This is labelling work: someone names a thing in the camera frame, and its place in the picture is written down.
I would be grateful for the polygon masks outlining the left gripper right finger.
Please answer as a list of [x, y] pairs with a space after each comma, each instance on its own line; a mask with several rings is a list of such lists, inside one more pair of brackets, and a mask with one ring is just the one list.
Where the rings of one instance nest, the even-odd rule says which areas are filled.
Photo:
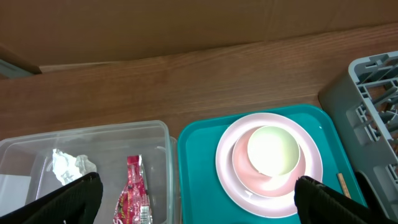
[[397, 224], [306, 175], [295, 183], [294, 202], [301, 224]]

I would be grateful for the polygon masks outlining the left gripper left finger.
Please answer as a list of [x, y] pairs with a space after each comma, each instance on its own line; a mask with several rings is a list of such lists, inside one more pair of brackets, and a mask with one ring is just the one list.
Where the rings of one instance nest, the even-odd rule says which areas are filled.
[[1, 217], [1, 223], [93, 224], [101, 206], [103, 183], [97, 172], [73, 182]]

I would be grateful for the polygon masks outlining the wooden chopstick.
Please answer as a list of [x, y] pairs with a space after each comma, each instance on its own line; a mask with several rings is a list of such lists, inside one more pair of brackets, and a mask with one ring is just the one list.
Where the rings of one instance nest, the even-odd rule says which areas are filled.
[[338, 178], [338, 181], [340, 183], [341, 189], [343, 191], [343, 195], [348, 197], [348, 198], [351, 198], [351, 195], [349, 193], [348, 186], [347, 186], [347, 184], [345, 182], [343, 174], [342, 173], [337, 173], [337, 178]]

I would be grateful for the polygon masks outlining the red snack wrapper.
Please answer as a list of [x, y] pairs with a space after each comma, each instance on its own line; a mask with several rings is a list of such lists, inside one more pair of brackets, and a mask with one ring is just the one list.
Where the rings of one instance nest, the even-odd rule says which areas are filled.
[[113, 224], [153, 224], [141, 155], [127, 158], [127, 184], [116, 204]]

